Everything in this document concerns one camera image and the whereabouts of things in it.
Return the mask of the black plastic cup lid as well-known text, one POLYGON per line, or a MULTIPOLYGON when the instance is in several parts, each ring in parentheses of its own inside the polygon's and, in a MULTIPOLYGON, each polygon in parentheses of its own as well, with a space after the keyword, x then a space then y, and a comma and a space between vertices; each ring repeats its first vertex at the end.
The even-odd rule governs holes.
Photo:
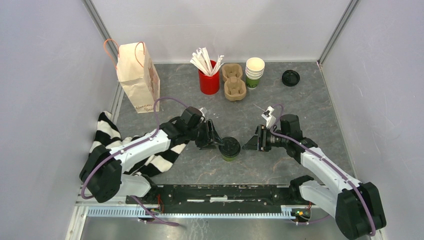
POLYGON ((220 153, 226 158, 235 158, 241 151, 241 145, 239 141, 231 136, 222 138, 223 145, 219 145, 218 149, 220 153))

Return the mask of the green paper coffee cup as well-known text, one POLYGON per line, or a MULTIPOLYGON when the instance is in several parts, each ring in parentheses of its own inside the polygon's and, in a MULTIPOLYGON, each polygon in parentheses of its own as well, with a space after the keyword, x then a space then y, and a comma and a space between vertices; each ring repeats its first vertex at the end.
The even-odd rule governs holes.
POLYGON ((232 162, 235 161, 237 159, 238 155, 222 155, 222 159, 226 162, 232 162))

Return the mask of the brown pulp cup carrier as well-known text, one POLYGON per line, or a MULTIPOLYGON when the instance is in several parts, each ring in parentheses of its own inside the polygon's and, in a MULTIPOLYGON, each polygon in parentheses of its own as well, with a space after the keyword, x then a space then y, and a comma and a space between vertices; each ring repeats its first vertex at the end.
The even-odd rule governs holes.
POLYGON ((221 67, 224 81, 224 95, 229 101, 241 101, 247 94, 247 87, 242 80, 243 70, 237 63, 227 63, 221 67))

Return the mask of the beige paper gift bag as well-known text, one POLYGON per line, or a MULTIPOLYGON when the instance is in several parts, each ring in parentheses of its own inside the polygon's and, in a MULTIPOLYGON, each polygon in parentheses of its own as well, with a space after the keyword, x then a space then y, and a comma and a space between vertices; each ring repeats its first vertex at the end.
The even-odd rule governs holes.
POLYGON ((106 39, 103 48, 110 59, 107 43, 118 47, 114 67, 120 86, 138 114, 154 111, 154 103, 160 98, 160 78, 148 48, 143 41, 118 45, 111 38, 106 39))

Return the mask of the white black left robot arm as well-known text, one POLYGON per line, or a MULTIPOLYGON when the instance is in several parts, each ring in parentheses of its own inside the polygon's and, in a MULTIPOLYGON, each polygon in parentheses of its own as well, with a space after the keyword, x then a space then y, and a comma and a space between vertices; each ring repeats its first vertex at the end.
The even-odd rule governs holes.
POLYGON ((98 203, 133 195, 151 204, 157 190, 148 179, 168 171, 190 141, 200 150, 224 145, 212 120, 192 106, 150 133, 124 140, 110 117, 107 111, 100 114, 95 141, 79 174, 89 197, 98 203))

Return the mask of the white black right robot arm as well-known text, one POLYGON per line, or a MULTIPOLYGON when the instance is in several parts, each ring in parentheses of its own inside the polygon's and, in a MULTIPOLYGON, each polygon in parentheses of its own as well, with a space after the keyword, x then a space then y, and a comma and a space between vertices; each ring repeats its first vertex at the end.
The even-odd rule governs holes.
POLYGON ((258 125, 244 150, 268 152, 284 148, 287 155, 309 169, 322 183, 305 175, 290 182, 289 199, 295 204, 309 201, 335 219, 349 240, 373 236, 387 225, 378 188, 352 177, 332 162, 318 145, 303 135, 297 115, 284 114, 275 125, 258 125))

